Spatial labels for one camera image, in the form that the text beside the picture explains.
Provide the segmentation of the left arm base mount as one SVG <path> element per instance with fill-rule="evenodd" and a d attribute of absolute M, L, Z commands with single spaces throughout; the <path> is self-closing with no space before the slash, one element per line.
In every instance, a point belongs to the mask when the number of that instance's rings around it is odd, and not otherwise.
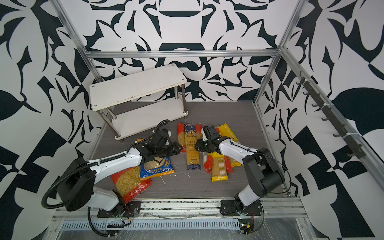
<path fill-rule="evenodd" d="M 131 201 L 127 204 L 118 203 L 111 211 L 99 209 L 97 214 L 98 218 L 116 218 L 118 216 L 122 218 L 134 217 L 141 211 L 141 201 Z"/>

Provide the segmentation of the red spaghetti pack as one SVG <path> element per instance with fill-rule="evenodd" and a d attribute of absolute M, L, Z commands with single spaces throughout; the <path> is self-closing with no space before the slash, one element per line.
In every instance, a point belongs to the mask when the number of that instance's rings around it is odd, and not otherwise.
<path fill-rule="evenodd" d="M 227 174 L 233 172 L 233 167 L 232 167 L 231 162 L 230 162 L 230 160 L 229 160 L 229 158 L 227 156 L 225 156 L 225 166 L 226 166 Z"/>
<path fill-rule="evenodd" d="M 204 169 L 209 174 L 213 169 L 213 157 L 211 155 L 207 155 L 206 161 L 204 163 Z"/>

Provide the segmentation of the blue gold spaghetti pack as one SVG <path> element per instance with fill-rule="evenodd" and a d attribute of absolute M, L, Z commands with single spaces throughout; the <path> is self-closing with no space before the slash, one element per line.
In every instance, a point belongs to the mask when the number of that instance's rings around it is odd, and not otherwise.
<path fill-rule="evenodd" d="M 199 124 L 185 124 L 185 148 L 187 154 L 187 170 L 201 169 L 200 155 L 195 145 L 199 139 L 202 139 L 202 127 Z"/>

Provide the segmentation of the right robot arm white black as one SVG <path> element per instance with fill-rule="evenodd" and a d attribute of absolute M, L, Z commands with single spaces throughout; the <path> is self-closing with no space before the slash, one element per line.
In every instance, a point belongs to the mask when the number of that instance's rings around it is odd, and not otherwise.
<path fill-rule="evenodd" d="M 266 148 L 253 149 L 221 136 L 214 126 L 203 127 L 204 140 L 199 139 L 195 149 L 203 153 L 218 153 L 241 163 L 248 185 L 235 196 L 239 211 L 271 193 L 285 183 L 285 174 L 271 152 Z"/>

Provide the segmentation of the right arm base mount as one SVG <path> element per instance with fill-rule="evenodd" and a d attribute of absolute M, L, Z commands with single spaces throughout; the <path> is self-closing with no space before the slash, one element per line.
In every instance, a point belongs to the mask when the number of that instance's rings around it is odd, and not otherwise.
<path fill-rule="evenodd" d="M 221 200 L 220 214 L 223 216 L 261 216 L 262 205 L 256 201 L 249 206 L 244 206 L 238 200 Z"/>

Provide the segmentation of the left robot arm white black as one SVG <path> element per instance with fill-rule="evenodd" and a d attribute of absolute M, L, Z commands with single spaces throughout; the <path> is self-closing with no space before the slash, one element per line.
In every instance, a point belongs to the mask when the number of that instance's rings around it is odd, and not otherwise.
<path fill-rule="evenodd" d="M 108 191 L 95 186 L 99 181 L 125 169 L 143 165 L 156 157 L 167 158 L 181 153 L 182 146 L 171 142 L 171 132 L 167 129 L 156 131 L 153 136 L 128 150 L 106 158 L 85 161 L 74 160 L 67 168 L 64 179 L 57 186 L 65 209 L 73 212 L 83 207 L 114 211 L 124 204 L 123 197 L 115 191 Z"/>

